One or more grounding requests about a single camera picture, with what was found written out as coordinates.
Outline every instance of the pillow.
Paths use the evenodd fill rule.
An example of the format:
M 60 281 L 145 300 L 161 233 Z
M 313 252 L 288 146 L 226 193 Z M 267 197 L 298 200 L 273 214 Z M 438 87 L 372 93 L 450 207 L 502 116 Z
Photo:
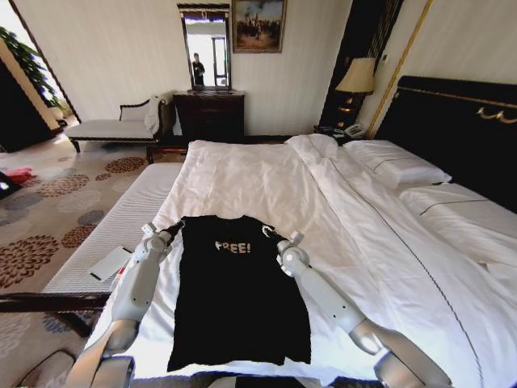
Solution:
M 517 267 L 517 214 L 459 184 L 411 188 L 400 198 L 458 251 L 477 263 Z
M 147 104 L 147 111 L 145 113 L 145 128 L 153 135 L 158 131 L 158 107 L 160 105 L 160 101 L 161 98 L 159 95 L 151 95 L 149 103 Z
M 386 187 L 448 182 L 451 176 L 386 140 L 349 141 L 345 149 Z
M 149 105 L 149 101 L 145 101 L 142 105 L 133 107 L 130 105 L 120 105 L 120 121 L 144 121 L 145 114 Z

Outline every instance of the table lamp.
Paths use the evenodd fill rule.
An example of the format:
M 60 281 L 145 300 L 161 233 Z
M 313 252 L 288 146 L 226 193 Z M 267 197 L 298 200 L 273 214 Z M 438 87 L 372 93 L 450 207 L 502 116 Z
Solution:
M 336 91 L 351 94 L 345 100 L 344 106 L 338 108 L 338 128 L 344 127 L 345 124 L 353 124 L 360 102 L 363 101 L 364 96 L 373 93 L 375 60 L 375 58 L 354 58 L 347 73 L 336 86 Z

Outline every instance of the gold trim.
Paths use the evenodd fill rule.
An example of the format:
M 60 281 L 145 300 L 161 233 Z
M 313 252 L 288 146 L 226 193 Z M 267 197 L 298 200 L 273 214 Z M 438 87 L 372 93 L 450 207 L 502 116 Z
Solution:
M 182 13 L 182 12 L 229 12 L 229 5 L 228 5 L 228 8 L 210 8 L 209 6 L 207 7 L 199 7 L 199 8 L 190 8 L 190 7 L 182 7 L 182 6 L 179 6 L 179 12 Z
M 398 89 L 401 91 L 414 91 L 416 93 L 423 93 L 425 95 L 439 95 L 441 97 L 448 97 L 449 99 L 463 99 L 464 101 L 471 101 L 473 103 L 485 103 L 488 105 L 494 105 L 496 107 L 517 109 L 517 105 L 514 103 L 502 103 L 500 101 L 493 101 L 491 99 L 474 99 L 473 97 L 465 97 L 463 95 L 451 95 L 450 93 L 442 93 L 441 91 L 425 91 L 423 89 L 413 89 L 412 87 L 405 86 L 399 86 Z
M 380 111 L 382 110 L 383 106 L 386 103 L 386 100 L 388 99 L 389 92 L 393 88 L 393 84 L 395 81 L 397 81 L 398 74 L 401 71 L 402 65 L 404 65 L 404 62 L 406 61 L 407 54 L 411 50 L 411 46 L 413 45 L 414 39 L 416 38 L 418 31 L 420 31 L 420 27 L 423 24 L 424 19 L 427 16 L 427 12 L 429 12 L 429 8 L 431 8 L 431 4 L 433 3 L 433 0 L 427 0 L 426 5 L 423 7 L 422 14 L 420 14 L 420 17 L 418 18 L 418 22 L 414 26 L 413 33 L 410 36 L 410 39 L 407 41 L 407 45 L 404 48 L 404 52 L 402 53 L 400 59 L 398 60 L 397 67 L 395 68 L 395 71 L 393 72 L 393 75 L 391 76 L 391 79 L 389 80 L 388 87 L 385 90 L 384 95 L 382 96 L 382 99 L 380 100 L 380 104 L 377 107 L 377 110 L 375 111 L 375 115 L 373 115 L 373 119 L 370 122 L 370 126 L 368 127 L 368 131 L 366 132 L 366 137 L 368 139 L 373 139 L 375 136 L 375 132 L 373 131 L 373 126 L 376 123 L 377 119 L 379 118 Z
M 483 120 L 499 120 L 503 124 L 514 124 L 517 123 L 517 118 L 515 119 L 507 119 L 504 116 L 504 111 L 499 111 L 495 115 L 487 115 L 485 113 L 485 107 L 481 107 L 477 110 L 476 114 L 480 116 Z

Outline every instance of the patterned carpet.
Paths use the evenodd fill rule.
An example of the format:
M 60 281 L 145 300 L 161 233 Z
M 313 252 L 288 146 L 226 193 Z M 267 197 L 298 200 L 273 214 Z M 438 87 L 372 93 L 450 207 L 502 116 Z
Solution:
M 159 162 L 180 162 L 176 155 Z M 39 292 L 146 167 L 143 145 L 82 144 L 64 135 L 13 154 L 0 154 L 0 170 L 32 168 L 34 179 L 0 200 L 0 293 Z M 97 316 L 82 318 L 94 323 Z M 58 349 L 78 355 L 85 340 L 47 314 L 0 314 L 0 387 L 22 377 Z M 58 387 L 73 359 L 63 352 L 31 372 L 24 386 Z M 210 373 L 193 378 L 135 382 L 135 387 L 206 387 Z M 377 384 L 339 379 L 335 386 Z

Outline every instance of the white cushion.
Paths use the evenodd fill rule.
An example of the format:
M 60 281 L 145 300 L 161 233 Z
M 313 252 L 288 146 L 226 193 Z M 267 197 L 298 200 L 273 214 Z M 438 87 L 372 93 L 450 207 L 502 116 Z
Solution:
M 152 139 L 144 121 L 92 120 L 66 129 L 68 137 L 127 137 Z
M 149 110 L 149 101 L 140 107 L 121 107 L 120 121 L 144 121 Z
M 489 271 L 491 264 L 517 267 L 517 214 L 455 183 L 400 197 L 429 229 Z
M 162 99 L 159 95 L 152 95 L 149 99 L 149 103 L 147 103 L 147 112 L 144 117 L 144 125 L 145 128 L 154 135 L 160 126 L 160 122 L 158 120 L 158 106 L 160 105 L 160 101 Z
M 451 180 L 438 167 L 390 141 L 350 141 L 344 147 L 356 162 L 393 190 L 403 184 L 416 186 Z

